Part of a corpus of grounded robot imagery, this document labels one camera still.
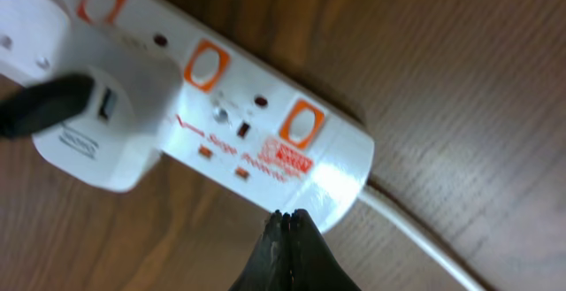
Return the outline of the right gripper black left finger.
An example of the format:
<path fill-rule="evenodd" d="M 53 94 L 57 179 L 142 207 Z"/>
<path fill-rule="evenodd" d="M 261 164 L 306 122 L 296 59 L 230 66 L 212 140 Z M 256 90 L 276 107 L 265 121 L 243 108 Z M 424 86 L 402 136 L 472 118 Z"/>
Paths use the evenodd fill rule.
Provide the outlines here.
<path fill-rule="evenodd" d="M 265 221 L 249 260 L 229 291 L 286 291 L 291 289 L 290 215 L 273 212 Z"/>

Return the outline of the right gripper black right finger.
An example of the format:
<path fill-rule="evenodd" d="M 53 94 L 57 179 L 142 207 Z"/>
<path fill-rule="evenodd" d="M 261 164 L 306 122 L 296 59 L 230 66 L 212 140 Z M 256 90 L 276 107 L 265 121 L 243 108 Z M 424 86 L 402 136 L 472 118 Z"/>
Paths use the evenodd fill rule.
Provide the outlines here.
<path fill-rule="evenodd" d="M 340 267 L 306 210 L 295 210 L 289 225 L 293 290 L 360 291 Z"/>

